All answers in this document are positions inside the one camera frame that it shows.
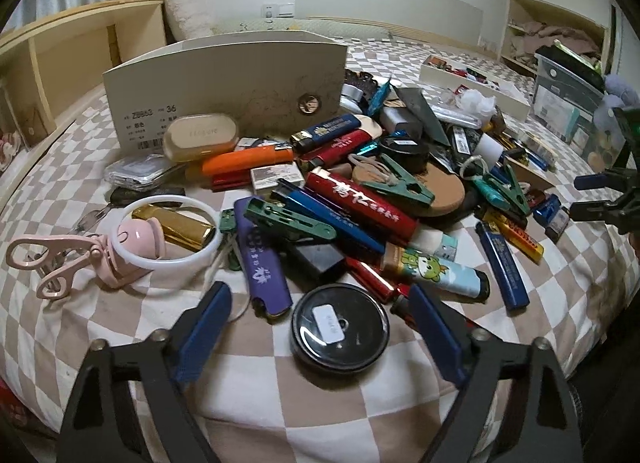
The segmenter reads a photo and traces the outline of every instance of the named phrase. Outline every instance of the clear plastic case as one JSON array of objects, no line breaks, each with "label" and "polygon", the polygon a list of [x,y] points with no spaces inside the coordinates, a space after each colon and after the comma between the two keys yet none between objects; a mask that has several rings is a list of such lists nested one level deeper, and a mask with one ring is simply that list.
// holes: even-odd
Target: clear plastic case
[{"label": "clear plastic case", "polygon": [[151,190],[183,168],[184,164],[176,165],[162,154],[127,156],[104,169],[104,179],[118,187]]}]

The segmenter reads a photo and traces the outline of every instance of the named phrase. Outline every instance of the white cap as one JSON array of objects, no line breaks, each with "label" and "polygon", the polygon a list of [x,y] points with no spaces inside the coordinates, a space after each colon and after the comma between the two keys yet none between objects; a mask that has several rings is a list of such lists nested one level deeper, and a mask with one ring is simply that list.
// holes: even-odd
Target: white cap
[{"label": "white cap", "polygon": [[342,96],[355,100],[356,102],[360,102],[362,96],[364,95],[361,89],[352,86],[351,84],[342,85]]}]

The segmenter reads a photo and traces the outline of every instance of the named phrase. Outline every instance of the gold lighter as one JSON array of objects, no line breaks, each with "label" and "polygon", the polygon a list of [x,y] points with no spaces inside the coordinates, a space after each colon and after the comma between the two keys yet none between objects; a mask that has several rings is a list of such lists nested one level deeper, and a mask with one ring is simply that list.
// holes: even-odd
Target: gold lighter
[{"label": "gold lighter", "polygon": [[180,247],[199,252],[213,239],[216,227],[197,219],[155,205],[144,205],[131,213],[135,219],[156,218],[162,225],[164,239]]},{"label": "gold lighter", "polygon": [[514,247],[524,253],[529,259],[535,263],[539,263],[542,255],[545,253],[545,247],[538,243],[533,237],[527,234],[523,229],[518,227],[516,223],[511,221],[507,216],[496,212],[494,209],[488,209],[483,221],[494,223],[505,239]]}]

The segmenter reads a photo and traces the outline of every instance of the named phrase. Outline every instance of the orange lighter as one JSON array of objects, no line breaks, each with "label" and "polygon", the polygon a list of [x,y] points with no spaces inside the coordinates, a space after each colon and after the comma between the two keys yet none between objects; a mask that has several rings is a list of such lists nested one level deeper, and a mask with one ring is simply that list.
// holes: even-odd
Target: orange lighter
[{"label": "orange lighter", "polygon": [[236,170],[287,164],[292,161],[293,149],[291,145],[282,143],[213,156],[202,163],[202,173],[204,176],[218,176]]}]

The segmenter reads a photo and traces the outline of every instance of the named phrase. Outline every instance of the purple lighter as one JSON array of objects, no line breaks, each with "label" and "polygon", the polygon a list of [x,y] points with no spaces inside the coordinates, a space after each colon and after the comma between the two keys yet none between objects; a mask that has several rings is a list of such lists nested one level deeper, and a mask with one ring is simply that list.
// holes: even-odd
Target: purple lighter
[{"label": "purple lighter", "polygon": [[267,317],[274,318],[285,313],[293,303],[280,258],[269,236],[244,217],[250,200],[242,198],[234,204],[242,268],[252,302],[258,303]]}]

